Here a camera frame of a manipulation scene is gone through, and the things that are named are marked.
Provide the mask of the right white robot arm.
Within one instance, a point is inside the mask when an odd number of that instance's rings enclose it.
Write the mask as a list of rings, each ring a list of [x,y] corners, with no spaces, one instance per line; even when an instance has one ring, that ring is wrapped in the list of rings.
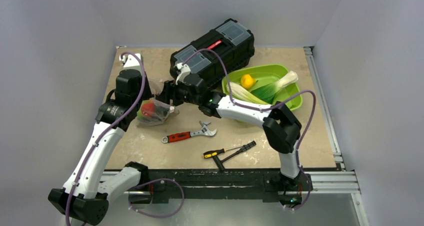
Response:
[[[206,116],[234,119],[262,128],[270,147],[279,154],[282,186],[293,189],[299,185],[301,167],[296,150],[302,125],[285,104],[260,105],[233,99],[208,88],[197,74],[190,74],[182,81],[165,81],[159,100],[174,106],[191,103]]]

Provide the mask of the clear zip top bag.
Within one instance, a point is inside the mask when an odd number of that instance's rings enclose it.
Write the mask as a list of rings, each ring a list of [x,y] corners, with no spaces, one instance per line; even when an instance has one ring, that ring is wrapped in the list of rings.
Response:
[[[142,101],[140,110],[137,112],[137,120],[140,126],[151,127],[161,125],[167,119],[179,115],[180,111],[175,106],[158,100],[159,94],[164,87],[163,80],[148,79],[148,85],[153,97]]]

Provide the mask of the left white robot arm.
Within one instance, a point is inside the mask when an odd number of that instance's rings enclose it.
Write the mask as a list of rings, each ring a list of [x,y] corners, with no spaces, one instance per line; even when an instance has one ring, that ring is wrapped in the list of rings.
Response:
[[[145,72],[122,70],[115,89],[100,106],[91,139],[76,168],[61,188],[51,189],[48,200],[67,222],[98,225],[109,205],[130,188],[144,190],[149,185],[148,167],[130,162],[112,178],[101,182],[113,150],[136,118],[143,99],[152,96]]]

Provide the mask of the toy black grapes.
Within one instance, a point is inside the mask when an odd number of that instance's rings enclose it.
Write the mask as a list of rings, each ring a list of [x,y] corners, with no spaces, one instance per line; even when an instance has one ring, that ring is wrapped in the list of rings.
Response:
[[[170,113],[171,113],[171,110],[169,107],[162,106],[162,105],[155,105],[155,113],[153,116],[157,118],[158,120],[166,120],[168,116],[170,115]]]

